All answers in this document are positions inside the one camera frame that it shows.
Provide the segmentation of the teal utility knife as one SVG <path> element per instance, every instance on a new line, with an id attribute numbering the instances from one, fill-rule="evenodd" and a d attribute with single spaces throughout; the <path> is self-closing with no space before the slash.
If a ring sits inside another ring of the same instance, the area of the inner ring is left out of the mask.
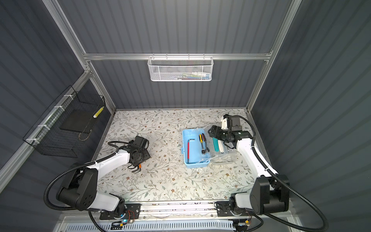
<path id="1" fill-rule="evenodd" d="M 213 146 L 214 146 L 215 152 L 219 152 L 220 151 L 218 140 L 216 138 L 213 138 Z"/>

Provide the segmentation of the blue plastic tool box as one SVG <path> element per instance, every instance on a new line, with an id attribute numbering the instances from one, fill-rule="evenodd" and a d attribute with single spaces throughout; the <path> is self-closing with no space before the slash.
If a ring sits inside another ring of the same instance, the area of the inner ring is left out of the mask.
<path id="1" fill-rule="evenodd" d="M 184 164 L 186 168 L 193 169 L 193 168 L 204 168 L 209 164 L 213 165 L 226 165 L 234 163 L 237 160 L 237 153 L 236 151 L 227 148 L 224 144 L 224 153 L 215 152 L 213 146 L 213 138 L 211 138 L 208 134 L 208 130 L 211 128 L 210 126 L 206 126 L 203 128 L 193 128 L 193 129 L 185 129 L 182 131 L 182 154 L 184 156 Z M 210 149 L 210 152 L 206 152 L 205 155 L 202 154 L 202 147 L 199 140 L 199 134 L 204 133 L 207 140 L 207 146 Z M 193 142 L 190 143 L 190 158 L 189 164 L 187 164 L 187 141 L 188 139 L 195 139 Z"/>

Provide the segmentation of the red handled hex key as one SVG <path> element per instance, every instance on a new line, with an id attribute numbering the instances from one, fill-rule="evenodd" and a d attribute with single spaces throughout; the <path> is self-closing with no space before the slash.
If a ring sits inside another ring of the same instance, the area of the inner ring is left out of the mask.
<path id="1" fill-rule="evenodd" d="M 187 141 L 187 164 L 189 164 L 190 158 L 190 143 L 193 142 L 195 139 L 188 139 Z"/>

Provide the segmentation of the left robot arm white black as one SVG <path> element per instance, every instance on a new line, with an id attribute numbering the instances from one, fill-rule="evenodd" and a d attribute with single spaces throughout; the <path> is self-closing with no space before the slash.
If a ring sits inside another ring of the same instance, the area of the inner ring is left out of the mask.
<path id="1" fill-rule="evenodd" d="M 136 136 L 129 142 L 110 141 L 115 151 L 92 164 L 76 165 L 63 176 L 56 199 L 79 211 L 99 210 L 122 215 L 126 211 L 125 200 L 119 196 L 98 191 L 98 181 L 116 168 L 129 164 L 134 173 L 150 158 L 149 141 Z"/>

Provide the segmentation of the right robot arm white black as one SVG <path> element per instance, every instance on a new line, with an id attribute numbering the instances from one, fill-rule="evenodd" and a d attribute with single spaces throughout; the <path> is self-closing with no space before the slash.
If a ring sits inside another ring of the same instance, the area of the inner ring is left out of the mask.
<path id="1" fill-rule="evenodd" d="M 208 134 L 211 138 L 231 143 L 241 153 L 254 175 L 255 182 L 251 191 L 232 194 L 229 200 L 231 212 L 240 214 L 244 209 L 253 210 L 257 215 L 288 211 L 289 190 L 275 181 L 274 175 L 289 184 L 285 175 L 279 175 L 265 160 L 255 138 L 248 131 L 228 131 L 213 125 Z"/>

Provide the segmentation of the yellow green marker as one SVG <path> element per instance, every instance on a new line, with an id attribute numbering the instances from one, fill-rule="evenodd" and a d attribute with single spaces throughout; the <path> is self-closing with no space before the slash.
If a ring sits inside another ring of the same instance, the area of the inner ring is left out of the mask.
<path id="1" fill-rule="evenodd" d="M 104 106 L 102 106 L 100 109 L 98 109 L 97 112 L 93 115 L 93 117 L 96 119 L 101 114 L 101 112 L 103 110 L 104 110 Z"/>

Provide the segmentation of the markers in white basket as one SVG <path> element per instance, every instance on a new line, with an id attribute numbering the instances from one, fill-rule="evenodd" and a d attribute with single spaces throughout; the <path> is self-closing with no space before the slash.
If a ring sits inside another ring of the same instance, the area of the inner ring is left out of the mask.
<path id="1" fill-rule="evenodd" d="M 212 74 L 210 72 L 185 72 L 174 76 L 175 80 L 211 80 Z"/>

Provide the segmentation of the black pad in basket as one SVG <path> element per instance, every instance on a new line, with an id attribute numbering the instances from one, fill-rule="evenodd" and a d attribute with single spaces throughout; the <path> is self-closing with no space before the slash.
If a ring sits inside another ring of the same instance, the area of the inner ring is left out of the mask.
<path id="1" fill-rule="evenodd" d="M 73 110 L 60 126 L 61 130 L 89 134 L 97 122 L 89 111 Z"/>

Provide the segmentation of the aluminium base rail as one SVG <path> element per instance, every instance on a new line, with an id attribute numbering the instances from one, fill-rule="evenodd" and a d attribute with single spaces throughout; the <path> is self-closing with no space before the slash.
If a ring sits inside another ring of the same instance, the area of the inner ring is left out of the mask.
<path id="1" fill-rule="evenodd" d="M 132 213 L 103 220 L 100 213 L 63 212 L 55 232 L 234 232 L 234 224 L 246 225 L 259 232 L 293 232 L 294 228 L 261 215 L 232 214 L 217 209 L 215 200 L 129 202 Z"/>

